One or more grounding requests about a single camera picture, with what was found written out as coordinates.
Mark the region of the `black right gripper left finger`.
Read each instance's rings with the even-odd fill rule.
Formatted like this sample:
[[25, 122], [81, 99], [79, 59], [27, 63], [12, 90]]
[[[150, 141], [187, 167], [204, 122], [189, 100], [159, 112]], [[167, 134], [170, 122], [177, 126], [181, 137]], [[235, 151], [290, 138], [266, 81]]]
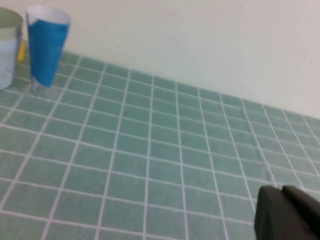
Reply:
[[282, 189], [271, 185], [259, 188], [254, 218], [257, 240], [318, 240], [299, 216]]

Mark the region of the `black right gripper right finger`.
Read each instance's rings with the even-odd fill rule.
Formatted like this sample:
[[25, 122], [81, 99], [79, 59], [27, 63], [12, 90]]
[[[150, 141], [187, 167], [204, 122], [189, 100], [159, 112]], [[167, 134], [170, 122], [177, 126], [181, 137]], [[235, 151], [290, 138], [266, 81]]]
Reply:
[[313, 233], [320, 232], [320, 202], [293, 185], [284, 185], [282, 192]]

